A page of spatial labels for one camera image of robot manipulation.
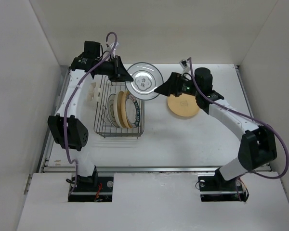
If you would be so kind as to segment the cream white plate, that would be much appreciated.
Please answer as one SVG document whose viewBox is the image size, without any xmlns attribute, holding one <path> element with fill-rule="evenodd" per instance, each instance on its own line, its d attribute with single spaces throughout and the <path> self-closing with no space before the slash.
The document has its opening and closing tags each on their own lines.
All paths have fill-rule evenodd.
<svg viewBox="0 0 289 231">
<path fill-rule="evenodd" d="M 116 93 L 115 98 L 114 98 L 114 115 L 115 115 L 115 119 L 119 127 L 125 128 L 123 120 L 122 120 L 120 101 L 119 101 L 119 97 L 121 93 L 122 91 L 119 91 L 118 93 Z"/>
</svg>

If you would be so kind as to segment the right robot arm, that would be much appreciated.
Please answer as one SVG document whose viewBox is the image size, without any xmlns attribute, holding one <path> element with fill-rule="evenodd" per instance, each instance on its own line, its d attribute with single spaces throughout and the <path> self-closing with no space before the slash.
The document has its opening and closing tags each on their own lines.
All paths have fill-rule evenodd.
<svg viewBox="0 0 289 231">
<path fill-rule="evenodd" d="M 276 159 L 276 142 L 271 129 L 235 111 L 213 89 L 212 82 L 211 71 L 199 67 L 191 74 L 190 79 L 176 72 L 171 73 L 168 80 L 154 92 L 164 96 L 194 96 L 200 109 L 220 121 L 239 139 L 237 157 L 215 170 L 214 177 L 208 180 L 215 191 L 228 191 L 230 187 L 236 186 L 237 178 Z"/>
</svg>

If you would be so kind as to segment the white plate green outline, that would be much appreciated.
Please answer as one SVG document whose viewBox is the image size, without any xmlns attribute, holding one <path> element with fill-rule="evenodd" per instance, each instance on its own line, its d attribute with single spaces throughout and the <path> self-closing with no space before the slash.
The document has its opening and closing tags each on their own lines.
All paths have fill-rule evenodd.
<svg viewBox="0 0 289 231">
<path fill-rule="evenodd" d="M 126 82 L 126 90 L 140 100 L 149 101 L 159 94 L 155 89 L 164 83 L 161 72 L 152 64 L 135 63 L 128 68 L 132 82 Z"/>
</svg>

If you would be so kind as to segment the yellow plate in rack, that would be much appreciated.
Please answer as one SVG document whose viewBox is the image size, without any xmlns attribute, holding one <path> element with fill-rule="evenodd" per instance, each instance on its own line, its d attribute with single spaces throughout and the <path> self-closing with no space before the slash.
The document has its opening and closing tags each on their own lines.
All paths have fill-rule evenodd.
<svg viewBox="0 0 289 231">
<path fill-rule="evenodd" d="M 121 97 L 121 115 L 122 115 L 122 119 L 123 119 L 123 123 L 125 125 L 126 128 L 132 128 L 132 126 L 130 125 L 128 119 L 127 119 L 127 113 L 126 113 L 126 97 L 128 96 L 129 92 L 125 91 Z"/>
</svg>

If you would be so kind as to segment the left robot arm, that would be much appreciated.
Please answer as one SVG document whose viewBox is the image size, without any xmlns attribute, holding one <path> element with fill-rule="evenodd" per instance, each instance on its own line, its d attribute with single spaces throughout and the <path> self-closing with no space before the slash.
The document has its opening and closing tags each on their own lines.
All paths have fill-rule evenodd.
<svg viewBox="0 0 289 231">
<path fill-rule="evenodd" d="M 76 165 L 76 175 L 88 191 L 98 186 L 93 176 L 95 164 L 87 148 L 89 140 L 90 105 L 86 101 L 96 75 L 108 77 L 111 82 L 131 81 L 121 57 L 115 55 L 117 43 L 107 44 L 101 54 L 99 42 L 86 41 L 84 51 L 74 58 L 69 68 L 69 83 L 61 105 L 48 117 L 48 127 L 55 143 L 65 150 L 68 162 Z"/>
</svg>

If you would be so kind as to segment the white plate dark green band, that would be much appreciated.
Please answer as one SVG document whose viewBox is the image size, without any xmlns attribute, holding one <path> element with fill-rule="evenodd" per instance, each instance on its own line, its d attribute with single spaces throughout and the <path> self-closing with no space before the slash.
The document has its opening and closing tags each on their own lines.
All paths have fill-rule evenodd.
<svg viewBox="0 0 289 231">
<path fill-rule="evenodd" d="M 125 100 L 125 111 L 127 121 L 132 128 L 136 128 L 140 123 L 140 107 L 136 98 L 130 93 L 127 94 Z"/>
</svg>

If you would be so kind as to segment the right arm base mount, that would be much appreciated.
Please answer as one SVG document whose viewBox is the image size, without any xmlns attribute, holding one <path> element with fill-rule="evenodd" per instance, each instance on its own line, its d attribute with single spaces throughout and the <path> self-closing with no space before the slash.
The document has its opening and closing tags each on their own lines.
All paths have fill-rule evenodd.
<svg viewBox="0 0 289 231">
<path fill-rule="evenodd" d="M 202 202 L 247 202 L 250 196 L 239 179 L 218 182 L 214 176 L 198 176 L 196 185 Z"/>
</svg>

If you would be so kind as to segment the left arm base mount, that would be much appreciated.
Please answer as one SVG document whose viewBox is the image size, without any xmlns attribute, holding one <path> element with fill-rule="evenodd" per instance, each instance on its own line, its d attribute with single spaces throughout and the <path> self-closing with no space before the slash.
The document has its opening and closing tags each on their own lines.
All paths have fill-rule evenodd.
<svg viewBox="0 0 289 231">
<path fill-rule="evenodd" d="M 77 184 L 74 187 L 75 177 L 66 179 L 69 183 L 68 201 L 69 202 L 112 202 L 114 177 L 98 176 L 77 177 Z"/>
</svg>

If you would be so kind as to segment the yellow bear plate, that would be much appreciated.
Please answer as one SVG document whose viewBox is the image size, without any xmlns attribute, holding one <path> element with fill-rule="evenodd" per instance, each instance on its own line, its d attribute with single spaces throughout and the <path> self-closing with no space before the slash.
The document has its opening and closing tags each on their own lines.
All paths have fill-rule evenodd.
<svg viewBox="0 0 289 231">
<path fill-rule="evenodd" d="M 169 96 L 167 105 L 174 114 L 186 118 L 195 116 L 200 110 L 195 96 L 187 94 L 182 94 L 179 97 Z"/>
</svg>

